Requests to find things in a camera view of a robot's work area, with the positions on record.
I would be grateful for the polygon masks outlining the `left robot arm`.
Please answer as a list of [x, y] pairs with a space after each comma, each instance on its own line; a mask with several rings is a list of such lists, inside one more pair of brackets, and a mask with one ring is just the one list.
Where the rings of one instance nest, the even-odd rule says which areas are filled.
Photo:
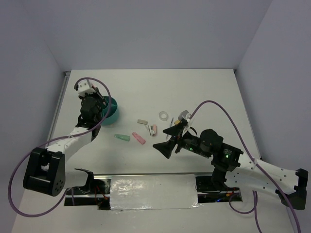
[[102, 111], [107, 102], [96, 93], [79, 99], [80, 115], [73, 131], [46, 148], [37, 147], [31, 151], [23, 180], [25, 189], [53, 197], [60, 194], [66, 183], [66, 161], [97, 137], [101, 129], [97, 124], [103, 118]]

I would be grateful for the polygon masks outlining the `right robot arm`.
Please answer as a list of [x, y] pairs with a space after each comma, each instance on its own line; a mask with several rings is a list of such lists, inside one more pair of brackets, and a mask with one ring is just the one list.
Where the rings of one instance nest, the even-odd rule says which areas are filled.
[[304, 169], [288, 170], [262, 160], [251, 159], [239, 148], [223, 142], [213, 129], [206, 129], [199, 136], [188, 132], [185, 121], [164, 133], [170, 135], [166, 142], [153, 144], [167, 159], [182, 149], [211, 159], [214, 167], [209, 188], [200, 190], [229, 191], [248, 188], [278, 197], [282, 204], [295, 210], [304, 210], [307, 201], [308, 172]]

